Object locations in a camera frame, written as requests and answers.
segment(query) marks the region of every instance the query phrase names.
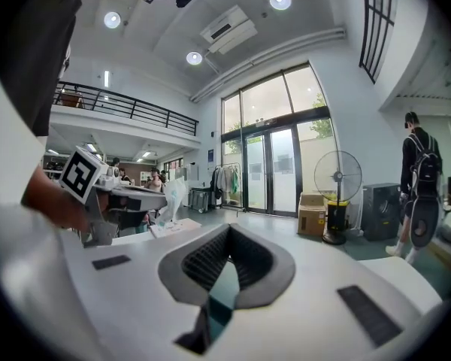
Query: cardboard box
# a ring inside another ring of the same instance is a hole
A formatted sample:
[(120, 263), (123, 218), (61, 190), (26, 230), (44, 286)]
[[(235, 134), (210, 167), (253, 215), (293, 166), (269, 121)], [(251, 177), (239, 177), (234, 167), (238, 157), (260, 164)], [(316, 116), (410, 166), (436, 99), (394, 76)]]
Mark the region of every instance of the cardboard box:
[(325, 206), (321, 195), (301, 194), (298, 209), (298, 234), (319, 235), (324, 233)]

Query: person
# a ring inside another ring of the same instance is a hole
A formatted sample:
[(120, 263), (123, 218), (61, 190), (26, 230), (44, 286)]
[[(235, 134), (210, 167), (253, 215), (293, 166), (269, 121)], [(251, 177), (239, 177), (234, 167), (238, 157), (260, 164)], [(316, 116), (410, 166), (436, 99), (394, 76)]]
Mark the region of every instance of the person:
[(164, 184), (160, 180), (160, 171), (157, 168), (152, 169), (152, 180), (145, 185), (146, 189), (164, 192)]
[(124, 168), (119, 168), (120, 171), (120, 180), (121, 181), (129, 181), (131, 183), (129, 176), (126, 174), (126, 170)]
[(112, 164), (110, 166), (111, 167), (119, 167), (119, 163), (120, 163), (120, 159), (115, 157), (112, 159)]
[[(386, 252), (390, 256), (401, 256), (404, 244), (407, 242), (407, 238), (410, 234), (411, 228), (411, 214), (413, 213), (413, 205), (416, 200), (416, 194), (411, 191), (413, 185), (413, 167), (416, 163), (418, 148), (415, 144), (415, 140), (427, 148), (433, 151), (440, 161), (440, 170), (442, 166), (441, 155), (439, 151), (439, 146), (437, 145), (436, 139), (431, 137), (424, 129), (422, 129), (419, 123), (419, 118), (415, 112), (408, 112), (404, 118), (404, 126), (407, 127), (409, 135), (404, 139), (403, 142), (403, 164), (401, 172), (401, 195), (400, 203), (404, 205), (404, 222), (401, 230), (401, 234), (398, 239), (398, 243), (395, 246), (386, 246)], [(406, 261), (408, 263), (413, 263), (417, 257), (418, 250), (414, 247), (406, 256)]]
[[(0, 16), (0, 81), (23, 122), (44, 145), (57, 77), (81, 2), (11, 0), (7, 12)], [(39, 165), (22, 203), (57, 226), (80, 231), (89, 228), (84, 206), (54, 184)]]
[(167, 173), (165, 172), (165, 170), (162, 170), (162, 171), (160, 172), (160, 180), (161, 180), (163, 183), (167, 182)]

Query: backpack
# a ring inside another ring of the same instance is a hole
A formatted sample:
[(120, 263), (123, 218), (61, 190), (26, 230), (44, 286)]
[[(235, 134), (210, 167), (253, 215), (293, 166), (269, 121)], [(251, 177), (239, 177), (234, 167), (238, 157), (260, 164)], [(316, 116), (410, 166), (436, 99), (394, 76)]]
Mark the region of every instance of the backpack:
[(428, 136), (428, 148), (424, 148), (418, 137), (414, 134), (407, 138), (416, 145), (418, 153), (413, 166), (413, 185), (412, 193), (416, 196), (437, 196), (439, 178), (440, 178), (440, 159), (435, 151), (437, 151), (436, 140)]

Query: ceiling light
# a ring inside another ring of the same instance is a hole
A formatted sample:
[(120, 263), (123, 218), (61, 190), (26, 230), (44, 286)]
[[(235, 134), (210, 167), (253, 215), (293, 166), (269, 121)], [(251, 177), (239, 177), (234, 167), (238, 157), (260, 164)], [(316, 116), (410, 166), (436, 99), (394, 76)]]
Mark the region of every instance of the ceiling light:
[(202, 55), (199, 52), (189, 52), (187, 53), (187, 62), (192, 65), (201, 64)]
[(291, 0), (269, 0), (272, 8), (283, 11), (291, 6)]
[(117, 28), (120, 25), (120, 15), (117, 12), (109, 12), (104, 17), (104, 24), (110, 29)]
[(110, 72), (105, 71), (104, 72), (104, 86), (108, 87), (110, 85)]

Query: white plastic bag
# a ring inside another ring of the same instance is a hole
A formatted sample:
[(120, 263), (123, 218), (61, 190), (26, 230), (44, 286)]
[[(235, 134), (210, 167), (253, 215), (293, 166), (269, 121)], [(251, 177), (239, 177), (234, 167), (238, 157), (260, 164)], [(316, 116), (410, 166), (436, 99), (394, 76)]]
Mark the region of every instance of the white plastic bag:
[(160, 215), (156, 219), (158, 226), (164, 226), (167, 222), (175, 220), (175, 214), (179, 209), (180, 203), (183, 197), (186, 195), (187, 187), (183, 181), (183, 177), (172, 180), (167, 183), (164, 188), (165, 198), (167, 199), (167, 206), (161, 211)]

